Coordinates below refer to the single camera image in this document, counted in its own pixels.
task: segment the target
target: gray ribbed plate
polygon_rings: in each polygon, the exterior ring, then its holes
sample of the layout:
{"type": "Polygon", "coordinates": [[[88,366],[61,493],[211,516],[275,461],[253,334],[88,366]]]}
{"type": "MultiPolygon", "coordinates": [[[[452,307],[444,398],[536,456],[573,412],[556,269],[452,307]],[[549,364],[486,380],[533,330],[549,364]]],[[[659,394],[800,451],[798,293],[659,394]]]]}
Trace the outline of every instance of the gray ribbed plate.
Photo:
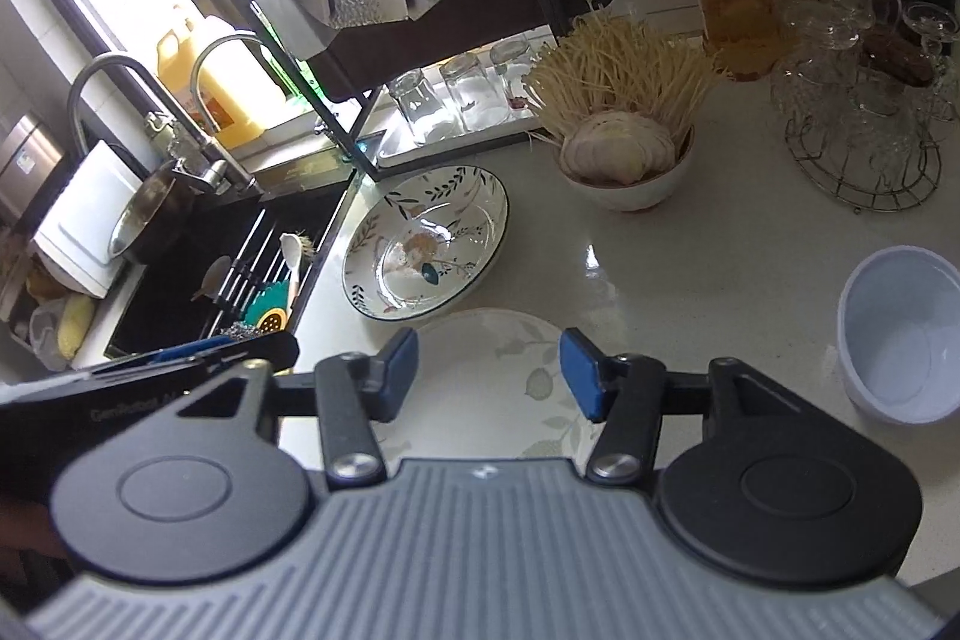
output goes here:
{"type": "Polygon", "coordinates": [[[246,575],[167,591],[83,576],[30,624],[50,640],[920,640],[941,621],[891,579],[809,594],[729,579],[640,494],[548,459],[407,461],[246,575]]]}

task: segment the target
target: yellow bottle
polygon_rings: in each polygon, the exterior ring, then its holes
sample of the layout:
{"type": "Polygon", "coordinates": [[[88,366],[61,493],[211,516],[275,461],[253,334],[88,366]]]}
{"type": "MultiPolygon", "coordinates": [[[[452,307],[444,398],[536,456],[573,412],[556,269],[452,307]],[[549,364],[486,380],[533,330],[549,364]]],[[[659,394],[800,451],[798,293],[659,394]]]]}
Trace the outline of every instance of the yellow bottle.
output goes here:
{"type": "MultiPolygon", "coordinates": [[[[232,25],[213,16],[200,18],[174,7],[173,28],[157,43],[157,76],[200,125],[206,127],[190,95],[190,71],[203,49],[232,25]]],[[[214,49],[200,69],[200,97],[220,126],[214,135],[231,150],[259,137],[281,119],[285,97],[242,42],[214,49]]]]}

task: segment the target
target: plastic bowl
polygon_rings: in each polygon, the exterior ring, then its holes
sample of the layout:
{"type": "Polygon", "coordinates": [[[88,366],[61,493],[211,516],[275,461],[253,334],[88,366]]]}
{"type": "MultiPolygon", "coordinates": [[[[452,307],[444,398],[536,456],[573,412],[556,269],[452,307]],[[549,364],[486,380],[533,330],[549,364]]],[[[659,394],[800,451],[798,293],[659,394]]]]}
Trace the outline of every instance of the plastic bowl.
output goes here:
{"type": "Polygon", "coordinates": [[[574,191],[584,194],[587,199],[605,210],[621,213],[648,210],[673,194],[680,182],[683,182],[683,177],[690,169],[690,161],[693,160],[693,143],[696,139],[694,131],[695,129],[690,129],[686,143],[683,145],[683,152],[680,153],[680,160],[673,169],[651,177],[649,180],[643,180],[637,185],[589,185],[577,179],[558,161],[560,172],[574,191]]]}
{"type": "Polygon", "coordinates": [[[851,274],[837,310],[848,396],[891,423],[960,408],[960,272],[923,247],[888,247],[851,274]]]}

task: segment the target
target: metal screw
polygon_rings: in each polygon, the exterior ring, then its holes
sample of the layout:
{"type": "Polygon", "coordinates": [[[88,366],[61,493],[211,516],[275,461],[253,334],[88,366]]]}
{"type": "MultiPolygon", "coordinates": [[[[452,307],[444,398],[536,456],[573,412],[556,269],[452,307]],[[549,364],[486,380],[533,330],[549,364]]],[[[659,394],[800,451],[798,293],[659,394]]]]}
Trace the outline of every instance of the metal screw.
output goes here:
{"type": "Polygon", "coordinates": [[[347,453],[333,462],[330,470],[343,480],[363,480],[380,468],[380,462],[369,453],[347,453]]]}
{"type": "Polygon", "coordinates": [[[499,474],[500,470],[494,467],[492,464],[484,464],[482,467],[477,467],[470,474],[473,477],[477,477],[479,480],[490,480],[491,477],[496,477],[499,474]]]}
{"type": "Polygon", "coordinates": [[[607,453],[594,461],[592,470],[605,480],[628,480],[640,472],[640,459],[630,453],[607,453]]]}

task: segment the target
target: garlic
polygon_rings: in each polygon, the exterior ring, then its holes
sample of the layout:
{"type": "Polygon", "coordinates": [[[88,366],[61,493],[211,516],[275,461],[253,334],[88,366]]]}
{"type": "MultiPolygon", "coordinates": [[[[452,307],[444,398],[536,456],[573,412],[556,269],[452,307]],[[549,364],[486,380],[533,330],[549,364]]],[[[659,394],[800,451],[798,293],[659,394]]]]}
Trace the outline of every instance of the garlic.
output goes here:
{"type": "Polygon", "coordinates": [[[670,132],[659,122],[630,112],[591,115],[563,140],[560,165],[582,180],[635,185],[677,162],[670,132]]]}

